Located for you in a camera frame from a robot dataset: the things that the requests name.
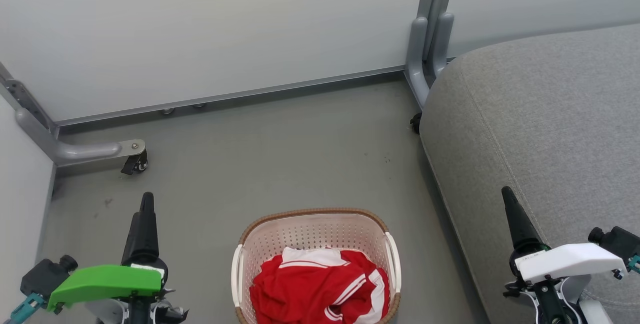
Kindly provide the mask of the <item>white laundry basket brown rim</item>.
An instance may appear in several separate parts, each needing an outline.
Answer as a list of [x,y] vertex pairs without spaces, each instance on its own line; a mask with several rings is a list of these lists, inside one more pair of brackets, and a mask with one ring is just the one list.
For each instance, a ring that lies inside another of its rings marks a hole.
[[388,314],[377,324],[398,324],[402,265],[396,242],[376,214],[359,208],[317,208],[275,213],[245,229],[231,261],[231,296],[238,324],[258,324],[250,285],[266,260],[286,247],[357,250],[390,277]]

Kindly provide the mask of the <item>red white sports shirt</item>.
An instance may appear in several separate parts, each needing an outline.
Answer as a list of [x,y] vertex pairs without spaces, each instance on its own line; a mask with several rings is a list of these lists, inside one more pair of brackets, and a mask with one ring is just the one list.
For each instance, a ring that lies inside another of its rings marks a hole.
[[326,324],[323,304],[336,285],[342,251],[285,248],[262,264],[249,289],[257,324]]

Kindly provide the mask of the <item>red and white jersey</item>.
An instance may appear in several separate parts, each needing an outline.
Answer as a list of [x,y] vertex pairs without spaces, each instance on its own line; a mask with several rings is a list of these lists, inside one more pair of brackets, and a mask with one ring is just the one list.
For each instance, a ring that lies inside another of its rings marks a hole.
[[324,300],[326,324],[377,324],[389,306],[389,279],[384,269],[363,253],[340,252],[345,265],[338,268],[336,285]]

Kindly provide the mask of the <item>grey fabric sofa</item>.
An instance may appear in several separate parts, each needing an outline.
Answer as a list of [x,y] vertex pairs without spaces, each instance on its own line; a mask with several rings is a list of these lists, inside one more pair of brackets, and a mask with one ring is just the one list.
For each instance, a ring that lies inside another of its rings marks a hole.
[[510,40],[450,62],[419,135],[490,324],[533,324],[514,279],[502,187],[542,242],[640,236],[640,24]]

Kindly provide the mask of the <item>grey partition edge rail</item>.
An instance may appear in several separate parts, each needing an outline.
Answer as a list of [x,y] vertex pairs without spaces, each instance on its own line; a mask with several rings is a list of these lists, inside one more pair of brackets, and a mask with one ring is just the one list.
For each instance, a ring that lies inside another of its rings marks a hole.
[[51,207],[51,199],[52,199],[52,196],[54,194],[56,176],[57,176],[57,165],[55,163],[53,163],[53,165],[51,167],[51,171],[50,171],[48,188],[46,190],[45,207],[44,207],[44,211],[43,211],[41,228],[40,228],[39,238],[38,238],[38,247],[36,249],[36,256],[35,256],[34,264],[39,263],[41,261],[41,259],[43,258],[42,249],[44,248],[44,244],[45,244],[45,241],[46,241],[45,237],[46,237],[46,230],[47,230],[48,215],[49,215],[50,207]]

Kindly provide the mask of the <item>grey partition foot with plate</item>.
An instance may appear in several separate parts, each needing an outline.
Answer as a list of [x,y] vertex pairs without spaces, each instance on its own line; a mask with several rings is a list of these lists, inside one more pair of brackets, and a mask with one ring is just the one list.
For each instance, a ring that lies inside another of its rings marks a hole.
[[14,108],[14,119],[26,135],[56,164],[68,167],[104,160],[127,158],[146,149],[142,139],[98,144],[69,144],[58,139],[58,127],[22,81],[0,62],[1,94]]

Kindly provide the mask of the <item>grey partition base rail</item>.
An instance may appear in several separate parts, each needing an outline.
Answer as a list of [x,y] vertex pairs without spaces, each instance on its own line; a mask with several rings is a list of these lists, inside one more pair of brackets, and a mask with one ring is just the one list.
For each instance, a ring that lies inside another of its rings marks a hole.
[[165,104],[153,105],[153,106],[142,106],[139,108],[133,108],[128,110],[114,111],[107,114],[98,114],[98,115],[90,115],[90,116],[84,116],[79,118],[66,119],[61,121],[55,121],[54,124],[57,127],[65,127],[65,126],[84,124],[85,122],[105,121],[112,118],[146,114],[146,113],[160,111],[160,110],[169,109],[169,108],[179,108],[182,106],[198,105],[202,103],[208,104],[212,102],[236,99],[238,97],[259,96],[259,95],[268,94],[268,93],[280,92],[282,90],[301,89],[304,87],[325,85],[329,83],[335,83],[338,81],[356,80],[358,78],[373,77],[373,76],[383,75],[387,73],[398,73],[398,72],[404,71],[404,69],[405,69],[404,65],[396,65],[393,67],[369,70],[369,71],[364,71],[359,73],[345,74],[345,75],[321,78],[317,80],[299,81],[297,83],[265,87],[263,89],[243,90],[241,92],[222,94],[218,96],[199,97],[196,99],[185,100],[185,101],[171,102],[171,103],[165,103]]

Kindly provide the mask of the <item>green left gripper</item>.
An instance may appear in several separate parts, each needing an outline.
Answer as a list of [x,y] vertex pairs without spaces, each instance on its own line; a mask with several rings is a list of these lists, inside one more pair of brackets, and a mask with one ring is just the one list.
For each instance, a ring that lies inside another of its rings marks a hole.
[[98,265],[78,269],[71,257],[62,257],[59,265],[67,278],[49,297],[47,310],[82,302],[129,297],[156,297],[169,278],[169,268],[162,261],[158,242],[154,195],[142,195],[139,210],[132,216],[123,251],[122,265]]

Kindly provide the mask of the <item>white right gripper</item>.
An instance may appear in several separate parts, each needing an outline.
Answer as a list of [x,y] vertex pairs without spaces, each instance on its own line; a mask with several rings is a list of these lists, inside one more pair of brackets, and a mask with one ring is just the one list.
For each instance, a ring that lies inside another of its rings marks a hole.
[[514,261],[524,282],[535,285],[563,277],[626,271],[620,257],[595,244],[566,244],[550,250],[511,187],[502,187],[502,198],[514,252],[534,253]]

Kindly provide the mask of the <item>black caster wheel with brake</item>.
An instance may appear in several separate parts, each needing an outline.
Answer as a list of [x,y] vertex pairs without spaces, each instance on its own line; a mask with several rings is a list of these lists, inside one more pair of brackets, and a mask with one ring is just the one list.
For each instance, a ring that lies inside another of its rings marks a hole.
[[144,150],[137,155],[129,156],[124,163],[121,173],[131,176],[136,173],[144,172],[148,167],[147,151]]

